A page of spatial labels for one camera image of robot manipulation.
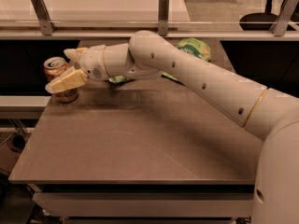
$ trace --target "chair seat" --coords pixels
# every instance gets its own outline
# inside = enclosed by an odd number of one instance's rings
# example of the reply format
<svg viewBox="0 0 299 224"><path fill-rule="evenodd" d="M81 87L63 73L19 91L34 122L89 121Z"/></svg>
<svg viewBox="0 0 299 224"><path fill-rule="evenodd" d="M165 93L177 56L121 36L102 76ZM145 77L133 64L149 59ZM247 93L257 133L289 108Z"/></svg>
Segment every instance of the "chair seat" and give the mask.
<svg viewBox="0 0 299 224"><path fill-rule="evenodd" d="M243 30L269 30L277 17L272 13L251 13L241 18L240 26Z"/></svg>

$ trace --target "can top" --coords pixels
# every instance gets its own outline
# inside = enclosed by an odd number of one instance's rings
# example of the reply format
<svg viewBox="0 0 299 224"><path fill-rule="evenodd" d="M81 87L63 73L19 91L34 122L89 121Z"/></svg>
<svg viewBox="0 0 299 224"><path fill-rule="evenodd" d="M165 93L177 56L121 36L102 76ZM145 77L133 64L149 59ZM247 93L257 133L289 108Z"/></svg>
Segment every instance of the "can top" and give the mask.
<svg viewBox="0 0 299 224"><path fill-rule="evenodd" d="M65 64L65 59L63 57L52 57L44 62L44 66L47 69L57 69Z"/></svg>

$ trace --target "can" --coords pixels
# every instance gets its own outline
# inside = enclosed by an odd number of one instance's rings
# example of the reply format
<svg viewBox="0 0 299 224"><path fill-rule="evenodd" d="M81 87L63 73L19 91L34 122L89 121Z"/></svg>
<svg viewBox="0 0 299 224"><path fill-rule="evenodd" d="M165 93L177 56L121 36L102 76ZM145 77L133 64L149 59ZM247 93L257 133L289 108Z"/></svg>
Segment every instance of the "can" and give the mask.
<svg viewBox="0 0 299 224"><path fill-rule="evenodd" d="M63 57L52 57L44 62L44 72L48 82L60 76L70 65ZM78 98L78 89L55 93L59 102L70 103Z"/></svg>

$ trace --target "office chair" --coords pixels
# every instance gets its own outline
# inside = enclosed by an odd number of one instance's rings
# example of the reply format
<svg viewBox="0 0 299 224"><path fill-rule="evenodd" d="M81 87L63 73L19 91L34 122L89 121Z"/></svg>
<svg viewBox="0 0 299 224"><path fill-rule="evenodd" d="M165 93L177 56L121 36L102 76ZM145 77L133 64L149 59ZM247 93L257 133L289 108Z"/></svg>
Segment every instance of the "office chair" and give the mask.
<svg viewBox="0 0 299 224"><path fill-rule="evenodd" d="M269 30L272 24L276 21L277 15L271 13L272 11L272 1L267 0L265 10L263 13L251 13L245 15L240 20L240 26L243 30ZM296 7L291 21L299 22L299 6ZM294 30L290 25L288 26L288 31Z"/></svg>

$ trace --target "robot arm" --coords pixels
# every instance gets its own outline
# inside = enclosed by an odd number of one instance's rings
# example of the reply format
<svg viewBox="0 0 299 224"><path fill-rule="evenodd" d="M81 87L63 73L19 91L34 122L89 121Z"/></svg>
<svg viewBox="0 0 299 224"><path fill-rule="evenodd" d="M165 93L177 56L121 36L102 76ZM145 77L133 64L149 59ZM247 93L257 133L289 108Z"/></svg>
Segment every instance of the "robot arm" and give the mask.
<svg viewBox="0 0 299 224"><path fill-rule="evenodd" d="M135 33L129 44L68 49L65 54L79 63L82 72L92 80L118 75L155 78L165 71L233 122L264 140L255 184L253 223L298 222L297 98L195 58L147 31ZM70 72L51 82L48 90L56 92L55 83L72 80L74 74ZM83 85L86 79L76 75L76 81L66 82L64 88Z"/></svg>

